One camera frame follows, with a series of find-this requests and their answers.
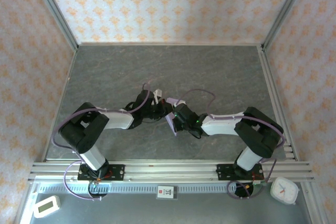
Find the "small label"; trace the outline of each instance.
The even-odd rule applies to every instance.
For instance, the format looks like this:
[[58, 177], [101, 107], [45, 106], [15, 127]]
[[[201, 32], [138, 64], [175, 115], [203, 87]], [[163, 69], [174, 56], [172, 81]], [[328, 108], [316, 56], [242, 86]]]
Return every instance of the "small label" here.
[[177, 198], [177, 187], [175, 186], [158, 186], [157, 187], [157, 198], [158, 199], [176, 199]]

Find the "gray marble surface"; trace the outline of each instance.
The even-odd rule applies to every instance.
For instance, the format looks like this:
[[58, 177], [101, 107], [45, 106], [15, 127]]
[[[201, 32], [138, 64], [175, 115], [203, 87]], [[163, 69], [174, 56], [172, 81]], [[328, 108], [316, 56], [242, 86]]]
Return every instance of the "gray marble surface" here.
[[[84, 102], [120, 109], [135, 101], [142, 84], [159, 88], [163, 97], [179, 98], [189, 89], [214, 92], [214, 114], [234, 114], [255, 106], [275, 118], [256, 47], [245, 46], [80, 46], [57, 122]], [[210, 96], [185, 97], [189, 108], [205, 113]], [[57, 142], [65, 141], [57, 136]], [[245, 148], [237, 136], [214, 135], [198, 140], [187, 132], [174, 136], [165, 119], [132, 130], [105, 130], [97, 141], [102, 154], [114, 159], [223, 159], [233, 161]], [[284, 158], [283, 150], [274, 154]], [[50, 145], [47, 159], [76, 158]]]

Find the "patterned wallpaper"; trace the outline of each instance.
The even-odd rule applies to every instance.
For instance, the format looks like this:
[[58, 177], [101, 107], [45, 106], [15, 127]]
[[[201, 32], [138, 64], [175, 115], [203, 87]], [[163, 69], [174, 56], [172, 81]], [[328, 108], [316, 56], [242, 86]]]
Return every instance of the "patterned wallpaper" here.
[[298, 0], [267, 55], [299, 155], [313, 161], [336, 220], [336, 0]]
[[0, 0], [0, 223], [12, 223], [72, 58], [43, 0]]
[[78, 43], [261, 43], [285, 0], [56, 0]]

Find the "black mounting plate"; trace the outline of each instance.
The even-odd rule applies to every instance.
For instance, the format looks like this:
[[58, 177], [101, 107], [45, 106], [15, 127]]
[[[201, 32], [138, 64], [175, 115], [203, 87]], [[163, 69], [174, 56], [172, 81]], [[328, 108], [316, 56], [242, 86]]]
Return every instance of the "black mounting plate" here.
[[256, 164], [252, 170], [241, 177], [235, 174], [233, 168], [234, 164], [218, 164], [216, 173], [218, 174], [218, 180], [264, 180], [264, 172], [261, 164]]
[[[104, 178], [104, 181], [123, 181], [125, 174], [125, 165], [113, 165], [109, 164], [108, 171], [112, 172], [112, 176]], [[90, 176], [88, 168], [86, 164], [82, 164], [79, 166], [78, 172], [78, 180], [96, 180], [92, 176]]]

